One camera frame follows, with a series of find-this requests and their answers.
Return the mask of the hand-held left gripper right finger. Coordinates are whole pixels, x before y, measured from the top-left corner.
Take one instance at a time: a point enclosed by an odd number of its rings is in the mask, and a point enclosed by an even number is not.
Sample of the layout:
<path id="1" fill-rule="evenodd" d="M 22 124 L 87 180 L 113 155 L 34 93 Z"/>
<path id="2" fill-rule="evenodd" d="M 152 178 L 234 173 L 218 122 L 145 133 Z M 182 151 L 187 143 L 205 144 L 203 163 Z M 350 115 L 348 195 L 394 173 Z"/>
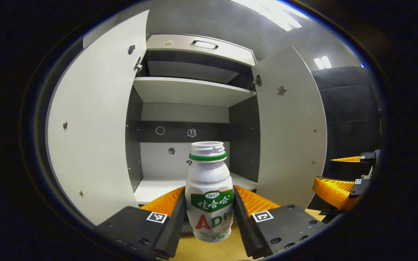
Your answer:
<path id="1" fill-rule="evenodd" d="M 299 248 L 326 228 L 295 204 L 277 205 L 234 185 L 234 216 L 247 256 L 254 259 L 285 254 Z"/>

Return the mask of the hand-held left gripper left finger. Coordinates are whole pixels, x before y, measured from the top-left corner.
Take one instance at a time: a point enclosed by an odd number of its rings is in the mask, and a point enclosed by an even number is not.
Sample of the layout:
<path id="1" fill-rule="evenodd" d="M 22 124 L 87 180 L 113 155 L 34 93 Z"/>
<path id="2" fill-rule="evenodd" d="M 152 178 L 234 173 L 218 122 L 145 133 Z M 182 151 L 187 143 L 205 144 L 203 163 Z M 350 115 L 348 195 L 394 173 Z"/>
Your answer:
<path id="1" fill-rule="evenodd" d="M 132 256 L 173 258 L 187 215 L 184 192 L 180 187 L 141 208 L 126 206 L 100 223 L 97 233 Z"/>

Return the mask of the white plastic bottle green label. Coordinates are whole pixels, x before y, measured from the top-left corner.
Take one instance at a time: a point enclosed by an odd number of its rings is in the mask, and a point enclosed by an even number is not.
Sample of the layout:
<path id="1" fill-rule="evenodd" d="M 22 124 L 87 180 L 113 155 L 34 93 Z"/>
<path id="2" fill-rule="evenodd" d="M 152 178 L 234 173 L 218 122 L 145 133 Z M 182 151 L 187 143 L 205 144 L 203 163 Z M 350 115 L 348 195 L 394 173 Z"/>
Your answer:
<path id="1" fill-rule="evenodd" d="M 217 243 L 229 238 L 234 215 L 234 187 L 225 164 L 223 142 L 191 144 L 185 202 L 193 235 Z"/>

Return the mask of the white grey cabinet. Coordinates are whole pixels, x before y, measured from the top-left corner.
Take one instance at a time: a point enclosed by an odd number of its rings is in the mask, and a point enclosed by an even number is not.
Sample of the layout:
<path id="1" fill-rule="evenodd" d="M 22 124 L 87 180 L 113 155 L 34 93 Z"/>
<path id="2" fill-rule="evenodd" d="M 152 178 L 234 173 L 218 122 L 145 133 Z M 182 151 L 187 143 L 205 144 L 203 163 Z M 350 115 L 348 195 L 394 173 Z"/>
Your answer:
<path id="1" fill-rule="evenodd" d="M 252 67 L 209 55 L 148 51 L 136 74 L 194 79 L 256 91 Z M 235 185 L 255 191 L 260 158 L 257 95 L 229 108 L 145 103 L 132 86 L 126 114 L 126 157 L 139 206 L 185 184 L 190 145 L 222 141 Z"/>

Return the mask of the white cabinet shelf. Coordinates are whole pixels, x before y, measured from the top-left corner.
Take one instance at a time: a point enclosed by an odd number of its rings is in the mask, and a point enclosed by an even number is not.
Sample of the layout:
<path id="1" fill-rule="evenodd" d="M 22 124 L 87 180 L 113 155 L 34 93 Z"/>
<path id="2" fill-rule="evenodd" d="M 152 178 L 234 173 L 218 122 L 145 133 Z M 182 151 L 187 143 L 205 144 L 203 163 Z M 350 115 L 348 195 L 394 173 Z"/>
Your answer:
<path id="1" fill-rule="evenodd" d="M 175 103 L 229 108 L 256 95 L 255 91 L 194 79 L 160 76 L 135 78 L 133 87 L 145 103 Z"/>

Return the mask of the white cabinet drawer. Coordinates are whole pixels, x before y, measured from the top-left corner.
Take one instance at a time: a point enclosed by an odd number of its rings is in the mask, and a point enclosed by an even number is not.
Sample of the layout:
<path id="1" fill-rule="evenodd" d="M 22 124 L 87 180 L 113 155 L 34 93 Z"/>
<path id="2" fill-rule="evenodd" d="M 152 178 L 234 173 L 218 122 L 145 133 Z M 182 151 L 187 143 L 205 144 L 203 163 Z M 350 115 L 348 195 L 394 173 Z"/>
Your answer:
<path id="1" fill-rule="evenodd" d="M 219 48 L 206 49 L 192 44 L 193 40 L 202 40 L 216 43 Z M 256 59 L 252 50 L 235 43 L 227 42 L 217 38 L 206 37 L 192 34 L 150 34 L 146 39 L 148 51 L 181 51 L 209 55 L 224 58 L 245 66 L 252 67 L 256 64 Z"/>

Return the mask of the black backdrop cloth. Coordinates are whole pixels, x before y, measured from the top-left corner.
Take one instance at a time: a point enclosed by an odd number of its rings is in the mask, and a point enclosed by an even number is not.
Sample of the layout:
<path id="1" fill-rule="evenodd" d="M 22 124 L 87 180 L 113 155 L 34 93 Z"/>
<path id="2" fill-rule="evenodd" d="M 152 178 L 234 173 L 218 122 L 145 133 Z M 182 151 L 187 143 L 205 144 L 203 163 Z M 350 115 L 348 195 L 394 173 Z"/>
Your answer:
<path id="1" fill-rule="evenodd" d="M 327 154 L 322 176 L 353 181 L 331 170 L 331 159 L 358 156 L 383 147 L 373 81 L 359 66 L 313 70 L 327 121 Z"/>

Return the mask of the long ceiling light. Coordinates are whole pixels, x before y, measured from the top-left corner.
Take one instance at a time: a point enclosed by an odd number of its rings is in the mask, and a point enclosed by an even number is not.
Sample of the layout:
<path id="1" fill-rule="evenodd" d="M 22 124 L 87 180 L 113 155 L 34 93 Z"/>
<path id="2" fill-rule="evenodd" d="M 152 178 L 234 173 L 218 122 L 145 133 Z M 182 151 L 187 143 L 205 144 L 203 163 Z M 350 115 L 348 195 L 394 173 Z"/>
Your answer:
<path id="1" fill-rule="evenodd" d="M 290 5 L 280 0 L 230 0 L 267 18 L 283 31 L 301 28 L 303 25 L 292 15 L 309 19 Z"/>

